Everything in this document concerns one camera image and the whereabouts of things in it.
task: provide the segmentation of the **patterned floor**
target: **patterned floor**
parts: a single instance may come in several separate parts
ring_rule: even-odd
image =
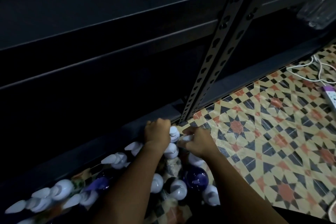
[[[336,43],[317,53],[336,65]],[[317,67],[297,72],[315,78]],[[336,78],[332,69],[327,78]],[[336,196],[335,114],[320,94],[320,86],[280,69],[194,115],[183,127],[211,130],[220,151],[246,182],[272,205],[326,218]],[[177,177],[181,161],[169,160],[164,179]],[[210,183],[213,176],[208,172]],[[184,223],[188,206],[161,193],[163,202],[145,223]]]

